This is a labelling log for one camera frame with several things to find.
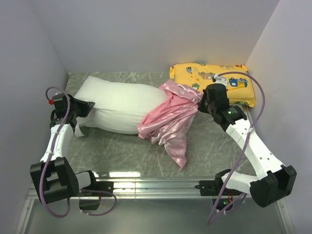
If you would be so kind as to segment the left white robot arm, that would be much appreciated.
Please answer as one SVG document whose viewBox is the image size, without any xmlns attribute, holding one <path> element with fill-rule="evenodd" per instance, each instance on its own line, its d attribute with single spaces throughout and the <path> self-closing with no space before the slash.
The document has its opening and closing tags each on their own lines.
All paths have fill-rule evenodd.
<svg viewBox="0 0 312 234">
<path fill-rule="evenodd" d="M 93 196 L 98 191 L 94 173 L 91 170 L 74 173 L 66 156 L 77 118 L 87 117 L 95 103 L 57 94 L 49 99 L 49 104 L 55 107 L 50 116 L 50 140 L 40 162 L 30 167 L 38 197 L 49 204 L 77 196 L 80 190 Z"/>
</svg>

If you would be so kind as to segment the pink pillowcase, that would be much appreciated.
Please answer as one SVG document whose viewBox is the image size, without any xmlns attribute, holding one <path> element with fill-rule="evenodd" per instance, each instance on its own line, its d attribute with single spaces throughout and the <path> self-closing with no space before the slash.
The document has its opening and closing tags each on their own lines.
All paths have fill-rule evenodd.
<svg viewBox="0 0 312 234">
<path fill-rule="evenodd" d="M 138 136 L 163 145 L 170 158 L 183 170 L 186 165 L 187 132 L 198 112 L 203 93 L 172 80 L 159 87 L 168 96 L 137 126 Z"/>
</svg>

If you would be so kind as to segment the white pillow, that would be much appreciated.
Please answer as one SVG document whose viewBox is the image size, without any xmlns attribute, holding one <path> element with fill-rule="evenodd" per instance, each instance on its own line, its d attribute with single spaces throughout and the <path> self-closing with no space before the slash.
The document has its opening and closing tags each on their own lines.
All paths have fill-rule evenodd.
<svg viewBox="0 0 312 234">
<path fill-rule="evenodd" d="M 151 85 L 110 82 L 89 76 L 74 98 L 95 105 L 87 117 L 77 118 L 75 136 L 84 136 L 80 127 L 137 135 L 142 119 L 167 97 L 165 91 Z"/>
</svg>

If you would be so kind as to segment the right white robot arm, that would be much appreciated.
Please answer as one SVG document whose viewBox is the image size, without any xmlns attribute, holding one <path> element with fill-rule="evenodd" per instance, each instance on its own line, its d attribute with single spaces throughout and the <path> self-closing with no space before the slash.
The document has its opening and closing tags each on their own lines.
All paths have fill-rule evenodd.
<svg viewBox="0 0 312 234">
<path fill-rule="evenodd" d="M 216 174 L 214 188 L 218 194 L 236 190 L 251 195 L 262 208 L 291 194 L 297 176 L 295 168 L 285 166 L 276 158 L 257 135 L 243 110 L 230 105 L 223 84 L 208 85 L 198 109 L 210 114 L 214 122 L 238 144 L 255 171 L 254 176 L 232 169 Z"/>
</svg>

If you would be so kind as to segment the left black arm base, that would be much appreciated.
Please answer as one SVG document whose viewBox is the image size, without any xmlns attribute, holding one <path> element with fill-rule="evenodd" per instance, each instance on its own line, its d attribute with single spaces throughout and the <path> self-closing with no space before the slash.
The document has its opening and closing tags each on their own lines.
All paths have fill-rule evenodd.
<svg viewBox="0 0 312 234">
<path fill-rule="evenodd" d="M 117 197 L 113 193 L 114 182 L 112 181 L 97 181 L 95 187 L 83 188 L 79 191 L 79 209 L 81 213 L 88 216 L 103 216 L 109 214 L 117 204 Z M 112 197 L 114 199 L 113 205 L 107 211 L 102 213 L 92 213 L 96 211 L 101 203 L 103 197 Z"/>
</svg>

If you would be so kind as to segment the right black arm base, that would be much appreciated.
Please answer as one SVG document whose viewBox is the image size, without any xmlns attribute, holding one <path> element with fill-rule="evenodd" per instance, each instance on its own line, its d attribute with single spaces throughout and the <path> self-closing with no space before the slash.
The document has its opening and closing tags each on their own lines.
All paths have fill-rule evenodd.
<svg viewBox="0 0 312 234">
<path fill-rule="evenodd" d="M 221 187 L 222 185 L 219 185 L 215 180 L 200 180 L 199 183 L 195 185 L 195 188 L 200 190 L 201 196 L 215 196 L 215 198 L 212 199 L 213 205 L 216 203 L 216 198 L 219 195 Z M 219 211 L 223 210 L 234 200 L 234 196 L 238 195 L 241 195 L 241 192 L 225 188 L 216 209 Z"/>
</svg>

